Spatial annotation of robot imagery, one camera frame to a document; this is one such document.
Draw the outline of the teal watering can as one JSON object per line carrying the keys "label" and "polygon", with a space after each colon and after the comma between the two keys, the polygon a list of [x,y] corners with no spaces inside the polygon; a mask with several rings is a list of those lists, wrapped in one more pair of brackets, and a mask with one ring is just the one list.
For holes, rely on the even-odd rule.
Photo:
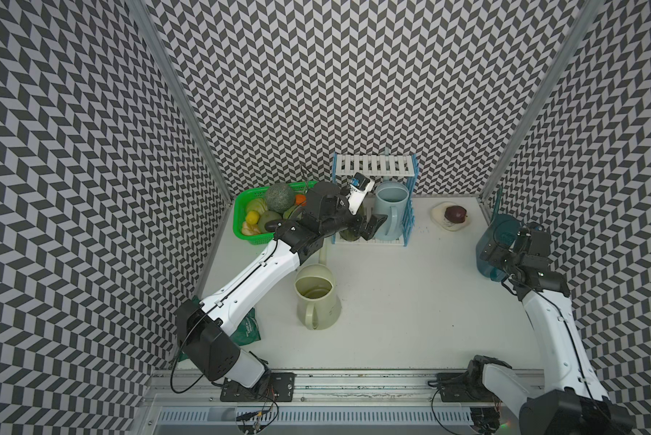
{"label": "teal watering can", "polygon": [[476,246],[476,266],[483,277],[494,282],[502,281],[507,275],[501,269],[492,266],[486,259],[495,248],[510,248],[516,241],[521,222],[512,215],[500,212],[503,201],[503,188],[499,186],[492,210],[490,224]]}

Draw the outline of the light blue watering can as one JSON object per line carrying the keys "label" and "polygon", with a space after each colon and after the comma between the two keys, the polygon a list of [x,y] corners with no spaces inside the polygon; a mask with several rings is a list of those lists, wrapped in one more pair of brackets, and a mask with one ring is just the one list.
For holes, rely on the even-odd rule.
{"label": "light blue watering can", "polygon": [[399,182],[384,181],[376,188],[372,213],[385,216],[386,220],[375,233],[375,239],[394,241],[403,235],[403,217],[409,197],[408,188]]}

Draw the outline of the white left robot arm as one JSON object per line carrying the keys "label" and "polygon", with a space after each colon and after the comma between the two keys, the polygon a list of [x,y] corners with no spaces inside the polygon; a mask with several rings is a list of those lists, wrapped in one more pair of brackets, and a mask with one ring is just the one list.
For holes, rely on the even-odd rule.
{"label": "white left robot arm", "polygon": [[180,346],[203,376],[211,382],[227,379],[261,393],[267,387],[267,364],[231,340],[240,322],[284,277],[296,271],[320,250],[325,239],[351,230],[371,239],[385,223],[385,216],[359,215],[374,181],[356,173],[350,184],[341,188],[319,181],[309,188],[305,206],[291,219],[276,219],[265,227],[274,237],[267,247],[228,284],[198,303],[187,301],[176,311]]}

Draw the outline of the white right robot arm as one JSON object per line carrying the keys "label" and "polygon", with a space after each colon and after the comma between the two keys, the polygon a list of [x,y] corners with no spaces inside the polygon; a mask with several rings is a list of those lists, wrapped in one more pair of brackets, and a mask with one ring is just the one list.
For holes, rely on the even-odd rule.
{"label": "white right robot arm", "polygon": [[509,364],[475,356],[468,383],[497,397],[519,420],[523,434],[629,434],[635,419],[609,399],[579,337],[566,277],[551,269],[551,237],[532,223],[513,237],[488,229],[477,244],[480,261],[505,277],[502,286],[521,302],[543,364],[542,389],[532,389]]}

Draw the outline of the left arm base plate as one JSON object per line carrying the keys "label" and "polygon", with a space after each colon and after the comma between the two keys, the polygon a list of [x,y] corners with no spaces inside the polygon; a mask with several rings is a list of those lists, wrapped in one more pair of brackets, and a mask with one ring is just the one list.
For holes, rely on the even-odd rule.
{"label": "left arm base plate", "polygon": [[292,402],[295,385],[296,374],[287,372],[266,373],[251,388],[227,380],[222,385],[220,402]]}

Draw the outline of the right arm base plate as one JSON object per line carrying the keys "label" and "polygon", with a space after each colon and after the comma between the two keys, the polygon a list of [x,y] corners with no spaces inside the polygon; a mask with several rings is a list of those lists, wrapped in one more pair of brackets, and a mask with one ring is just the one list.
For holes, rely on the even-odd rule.
{"label": "right arm base plate", "polygon": [[480,380],[474,380],[466,373],[437,373],[429,385],[440,393],[443,402],[502,403]]}

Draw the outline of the olive green watering can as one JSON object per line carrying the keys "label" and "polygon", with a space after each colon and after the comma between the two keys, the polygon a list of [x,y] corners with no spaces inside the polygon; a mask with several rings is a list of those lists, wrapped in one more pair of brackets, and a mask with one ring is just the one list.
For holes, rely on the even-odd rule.
{"label": "olive green watering can", "polygon": [[355,217],[353,217],[347,224],[347,227],[339,232],[342,239],[348,242],[354,242],[359,239],[368,240],[370,234],[368,231],[368,220],[365,206],[361,206]]}

